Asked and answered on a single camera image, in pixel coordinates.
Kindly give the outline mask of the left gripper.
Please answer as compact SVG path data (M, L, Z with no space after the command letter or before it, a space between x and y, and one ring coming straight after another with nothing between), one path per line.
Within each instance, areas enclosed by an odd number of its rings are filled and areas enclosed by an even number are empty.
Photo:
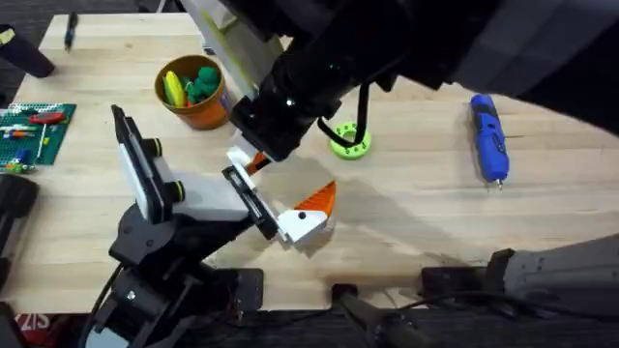
M232 135L226 155L249 175L270 163L240 130ZM134 168L127 174L134 203L118 223L109 255L130 267L163 267L181 259L199 263L252 227L267 240L280 232L297 244L323 230L336 205L333 180L280 213L276 224L233 166L220 178L168 167L151 173Z

